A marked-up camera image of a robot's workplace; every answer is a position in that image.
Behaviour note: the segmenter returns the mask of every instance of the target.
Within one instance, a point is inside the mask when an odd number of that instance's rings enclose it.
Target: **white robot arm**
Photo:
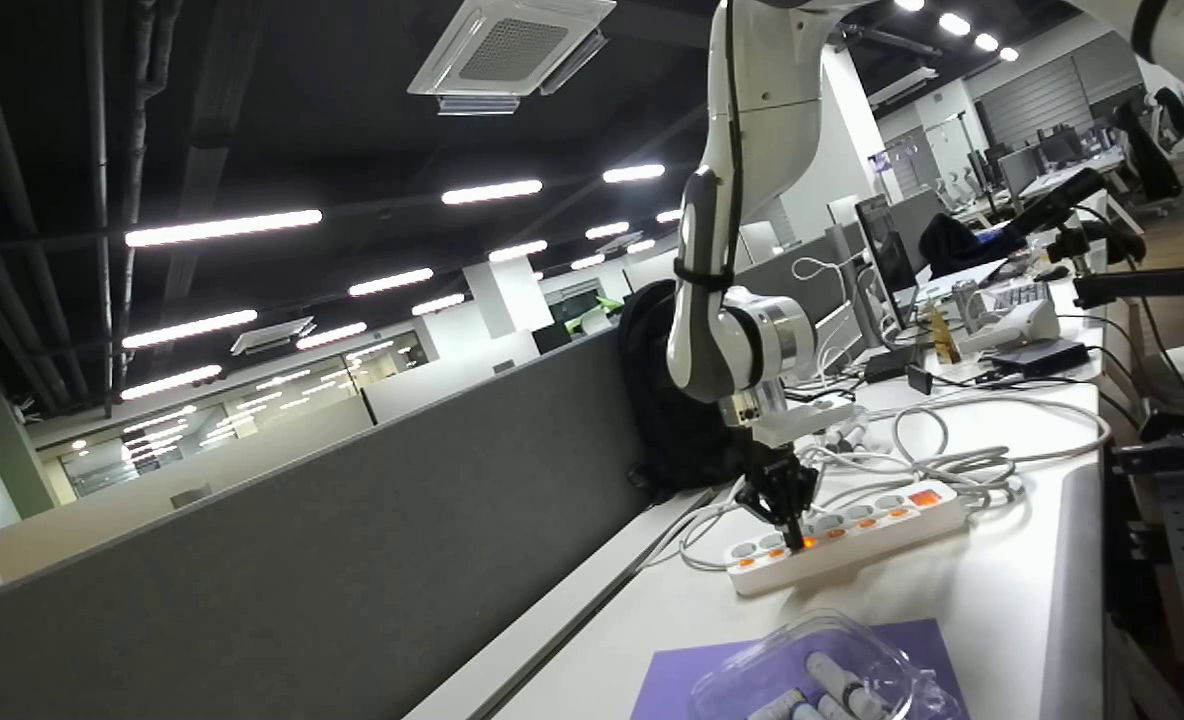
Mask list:
[[[813,325],[789,297],[733,283],[741,224],[806,176],[821,146],[821,49],[838,21],[872,0],[719,0],[710,41],[710,146],[685,189],[670,373],[679,391],[723,405],[748,430],[746,504],[789,524],[813,502],[791,440],[825,430],[783,405],[783,376],[813,376]],[[1184,81],[1184,0],[1072,0],[1140,58]]]

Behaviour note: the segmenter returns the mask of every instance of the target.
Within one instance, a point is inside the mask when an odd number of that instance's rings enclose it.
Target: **purple paper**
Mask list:
[[[935,622],[872,624],[864,634],[872,634],[890,647],[907,651],[915,669],[935,672],[935,683],[961,702],[961,683],[956,683],[956,672],[954,672],[954,662],[949,662]],[[646,689],[635,698],[633,720],[688,720],[698,683],[710,672],[723,669],[746,647],[752,647],[752,645],[710,645],[710,647],[656,651],[647,663]],[[808,672],[801,672],[801,657],[808,657],[818,647],[828,647],[828,634],[808,634],[801,640],[783,640],[778,651],[760,657],[757,662],[757,689],[748,689],[748,698],[757,691],[757,702],[748,702],[748,706],[757,707],[760,702],[780,698],[789,689],[818,702],[821,689],[808,681]],[[928,716],[970,720],[970,714],[961,706],[954,714],[926,714],[926,707],[911,714],[911,720],[919,720],[919,716],[926,720]]]

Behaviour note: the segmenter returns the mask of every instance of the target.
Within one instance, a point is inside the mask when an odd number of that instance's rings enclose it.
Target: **ceiling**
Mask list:
[[[456,6],[183,0],[169,85],[150,99],[139,224],[300,206],[321,206],[330,222],[314,233],[139,253],[126,329],[247,303],[266,319],[314,313],[316,325],[380,329],[408,319],[418,299],[461,287],[461,268],[509,239],[544,237],[551,253],[536,268],[564,271],[591,253],[582,237],[589,224],[633,222],[652,233],[652,217],[676,207],[685,163],[704,141],[712,0],[619,0],[606,25],[609,49],[564,93],[531,97],[509,119],[442,119],[435,99],[418,99],[406,85]],[[106,9],[113,224],[126,224],[137,195],[131,9]],[[977,0],[965,12],[1005,41],[1068,16],[1059,0]],[[872,6],[852,21],[943,49],[931,16]],[[89,49],[91,34],[71,6],[0,0],[0,117],[24,189],[24,201],[4,194],[0,156],[0,279],[7,277],[21,299],[12,313],[7,292],[0,297],[0,376],[15,400],[41,396],[63,411],[106,396]],[[870,93],[915,63],[883,44],[852,52]],[[977,63],[984,58],[972,49],[943,58],[949,72]],[[624,159],[663,159],[674,174],[659,184],[606,189],[599,167]],[[514,176],[544,176],[549,189],[494,207],[442,206],[452,184]],[[435,279],[347,299],[353,279],[397,268],[435,268]],[[137,355],[126,381],[225,361],[228,345],[231,336],[205,336]]]

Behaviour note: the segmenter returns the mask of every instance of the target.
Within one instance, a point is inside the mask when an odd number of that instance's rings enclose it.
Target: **power strip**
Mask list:
[[[727,580],[738,585],[738,598],[764,598],[911,543],[928,543],[935,538],[965,533],[965,524],[970,504],[949,485],[919,480],[801,524],[801,553],[789,553],[780,538],[757,538],[752,543],[727,547]]]

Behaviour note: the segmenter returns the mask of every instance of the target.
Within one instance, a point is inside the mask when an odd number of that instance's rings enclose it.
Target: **white power strip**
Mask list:
[[[789,553],[780,538],[757,538],[727,547],[738,598],[764,598],[838,568],[870,563],[890,553],[965,533],[970,504],[935,480],[825,512],[801,529],[806,547]]]

